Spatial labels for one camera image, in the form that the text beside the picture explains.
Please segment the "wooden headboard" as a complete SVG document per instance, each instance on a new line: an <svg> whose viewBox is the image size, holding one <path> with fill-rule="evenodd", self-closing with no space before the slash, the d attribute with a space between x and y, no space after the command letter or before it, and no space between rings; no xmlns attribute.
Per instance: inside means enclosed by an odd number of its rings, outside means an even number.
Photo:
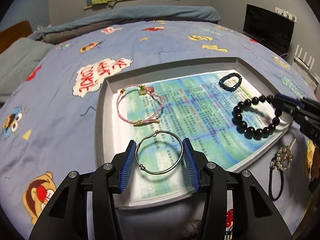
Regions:
<svg viewBox="0 0 320 240"><path fill-rule="evenodd" d="M22 21L1 31L0 33L0 54L8 49L14 42L22 37L32 34L32 28L28 21Z"/></svg>

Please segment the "printed blue-green paper sheet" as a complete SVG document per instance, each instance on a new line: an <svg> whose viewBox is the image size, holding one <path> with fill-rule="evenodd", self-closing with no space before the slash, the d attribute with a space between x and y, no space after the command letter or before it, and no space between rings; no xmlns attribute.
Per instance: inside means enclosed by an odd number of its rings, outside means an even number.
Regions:
<svg viewBox="0 0 320 240"><path fill-rule="evenodd" d="M217 71L154 82L155 96L139 95L137 87L118 89L112 94L114 150L120 152L130 140L140 142L156 130L188 138L197 151L204 153L227 170L245 164L277 139L289 126L281 119L267 138L246 139L232 121L233 108L260 92L242 77L234 92L219 86L221 78L231 75L227 86L235 85L235 70ZM185 163L164 175L154 176L135 167L127 189L127 206L173 201L190 194Z"/></svg>

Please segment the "grey shallow cardboard tray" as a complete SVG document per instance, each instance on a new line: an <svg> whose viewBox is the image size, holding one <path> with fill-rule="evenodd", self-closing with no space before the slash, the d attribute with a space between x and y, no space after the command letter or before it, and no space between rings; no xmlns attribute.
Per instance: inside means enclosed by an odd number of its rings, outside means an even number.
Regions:
<svg viewBox="0 0 320 240"><path fill-rule="evenodd" d="M188 138L197 151L229 171L255 162L289 129L282 114L267 138L246 139L232 121L234 106L278 90L238 57L218 57L158 64L106 78L95 120L95 158L100 166L134 140L141 145L128 188L115 196L120 209L142 209L172 203L193 193L184 163L172 171Z"/></svg>

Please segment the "thin silver bangle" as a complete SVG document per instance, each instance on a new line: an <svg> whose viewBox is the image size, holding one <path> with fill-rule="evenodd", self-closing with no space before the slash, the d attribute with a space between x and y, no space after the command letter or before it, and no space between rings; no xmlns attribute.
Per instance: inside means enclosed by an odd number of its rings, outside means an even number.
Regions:
<svg viewBox="0 0 320 240"><path fill-rule="evenodd" d="M183 159L182 140L173 132L156 130L136 146L138 168L147 174L159 176L173 171Z"/></svg>

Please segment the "white wifi router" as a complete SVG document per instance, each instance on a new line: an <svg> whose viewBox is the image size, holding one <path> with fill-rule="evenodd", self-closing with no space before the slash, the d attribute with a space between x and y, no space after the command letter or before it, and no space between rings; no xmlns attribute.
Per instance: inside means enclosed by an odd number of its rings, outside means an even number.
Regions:
<svg viewBox="0 0 320 240"><path fill-rule="evenodd" d="M308 72L313 68L315 58L308 54L300 45L297 44L295 53L293 56L294 60L297 61L302 67L304 67Z"/></svg>

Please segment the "wall socket strip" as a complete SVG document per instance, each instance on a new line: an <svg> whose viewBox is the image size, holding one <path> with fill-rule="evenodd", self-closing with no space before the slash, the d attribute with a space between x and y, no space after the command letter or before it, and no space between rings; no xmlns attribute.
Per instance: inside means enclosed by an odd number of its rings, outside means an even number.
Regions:
<svg viewBox="0 0 320 240"><path fill-rule="evenodd" d="M278 7L275 7L274 12L278 15L281 15L289 20L291 20L292 22L297 22L297 17L294 14L289 13L288 11L285 11L283 9L280 9Z"/></svg>

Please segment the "black flat monitor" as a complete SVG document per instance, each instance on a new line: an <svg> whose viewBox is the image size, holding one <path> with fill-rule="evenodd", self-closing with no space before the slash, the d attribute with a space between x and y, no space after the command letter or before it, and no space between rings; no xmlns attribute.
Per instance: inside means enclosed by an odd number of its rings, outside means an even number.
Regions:
<svg viewBox="0 0 320 240"><path fill-rule="evenodd" d="M246 5L243 31L278 54L289 52L295 23L284 16L255 5Z"/></svg>

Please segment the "teal folded blanket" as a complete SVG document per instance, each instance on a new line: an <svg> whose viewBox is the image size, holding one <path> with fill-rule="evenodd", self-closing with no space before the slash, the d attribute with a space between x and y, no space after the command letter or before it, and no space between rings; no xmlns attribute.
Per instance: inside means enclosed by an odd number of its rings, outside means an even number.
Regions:
<svg viewBox="0 0 320 240"><path fill-rule="evenodd" d="M218 11L211 6L140 5L113 9L73 22L46 27L28 37L35 41L58 44L98 29L111 27L115 24L122 25L153 20L217 23L221 20L221 17Z"/></svg>

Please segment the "grey-blue pillow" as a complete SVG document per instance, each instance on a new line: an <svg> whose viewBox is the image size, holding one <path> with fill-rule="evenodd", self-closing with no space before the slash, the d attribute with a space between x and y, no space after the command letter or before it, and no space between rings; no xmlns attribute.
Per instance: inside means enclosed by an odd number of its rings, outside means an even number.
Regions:
<svg viewBox="0 0 320 240"><path fill-rule="evenodd" d="M51 48L52 44L23 37L1 53L1 103L10 98Z"/></svg>

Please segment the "cartoon print blue bedsheet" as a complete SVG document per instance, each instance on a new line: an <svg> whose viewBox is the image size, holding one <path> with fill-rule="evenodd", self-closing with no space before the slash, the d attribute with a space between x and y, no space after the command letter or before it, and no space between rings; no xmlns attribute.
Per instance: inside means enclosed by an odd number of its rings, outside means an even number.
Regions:
<svg viewBox="0 0 320 240"><path fill-rule="evenodd" d="M36 73L1 109L1 207L27 238L69 171L93 171L95 120L103 81L125 72L183 60L238 57L276 89L314 97L297 71L272 51L231 29L207 22L140 21L96 30L52 48ZM276 205L295 230L309 197L306 140L292 126L294 159Z"/></svg>

